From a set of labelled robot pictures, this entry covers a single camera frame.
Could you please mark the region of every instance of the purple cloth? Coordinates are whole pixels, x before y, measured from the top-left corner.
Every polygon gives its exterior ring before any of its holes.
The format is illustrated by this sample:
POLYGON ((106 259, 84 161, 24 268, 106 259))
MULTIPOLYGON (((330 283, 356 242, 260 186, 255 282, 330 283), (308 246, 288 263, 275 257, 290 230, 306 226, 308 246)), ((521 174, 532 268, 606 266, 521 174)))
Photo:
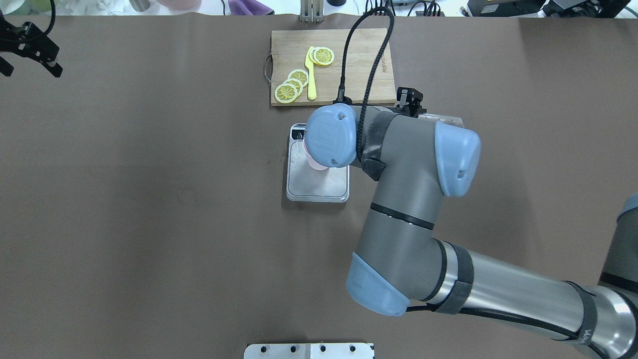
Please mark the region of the purple cloth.
POLYGON ((272 9, 256 0, 228 0, 231 15, 268 15, 272 9))

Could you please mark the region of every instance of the white label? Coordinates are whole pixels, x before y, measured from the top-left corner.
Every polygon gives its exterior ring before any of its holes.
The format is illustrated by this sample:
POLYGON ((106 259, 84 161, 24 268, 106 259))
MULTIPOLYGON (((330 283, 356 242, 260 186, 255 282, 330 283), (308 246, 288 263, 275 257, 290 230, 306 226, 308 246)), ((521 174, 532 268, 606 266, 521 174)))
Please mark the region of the white label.
POLYGON ((483 10, 481 10, 480 13, 493 13, 494 11, 496 11, 496 9, 498 9, 498 4, 487 5, 483 8, 483 10))

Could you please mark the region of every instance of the yellow knife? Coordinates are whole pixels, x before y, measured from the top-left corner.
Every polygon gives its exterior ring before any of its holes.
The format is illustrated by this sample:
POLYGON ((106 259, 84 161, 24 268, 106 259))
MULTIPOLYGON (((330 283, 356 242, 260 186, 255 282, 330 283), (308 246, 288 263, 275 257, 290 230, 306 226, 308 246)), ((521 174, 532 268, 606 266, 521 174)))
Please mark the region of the yellow knife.
POLYGON ((317 88, 315 86, 315 63, 310 60, 310 52, 314 49, 314 46, 310 46, 306 53, 306 67, 308 68, 308 100, 314 100, 317 98, 317 88))

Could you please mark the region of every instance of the knife handle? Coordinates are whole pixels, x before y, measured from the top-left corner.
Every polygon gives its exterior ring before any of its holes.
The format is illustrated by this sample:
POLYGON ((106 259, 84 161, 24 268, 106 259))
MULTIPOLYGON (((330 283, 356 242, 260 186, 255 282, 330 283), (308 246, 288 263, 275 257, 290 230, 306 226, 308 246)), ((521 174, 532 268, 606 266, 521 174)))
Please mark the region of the knife handle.
POLYGON ((308 68, 308 100, 317 98, 317 88, 315 86, 315 66, 308 68))

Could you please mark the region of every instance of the kitchen scale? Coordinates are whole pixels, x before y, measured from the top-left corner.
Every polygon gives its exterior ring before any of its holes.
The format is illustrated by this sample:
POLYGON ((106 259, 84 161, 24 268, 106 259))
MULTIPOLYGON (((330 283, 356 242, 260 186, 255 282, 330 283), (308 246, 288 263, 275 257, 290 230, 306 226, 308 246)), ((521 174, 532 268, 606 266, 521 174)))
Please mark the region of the kitchen scale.
MULTIPOLYGON (((309 163, 304 149, 305 123, 290 127, 288 138, 288 174, 286 197, 295 202, 341 203, 350 196, 350 166, 343 168, 315 169, 309 163)), ((316 168, 323 166, 313 163, 316 168)))

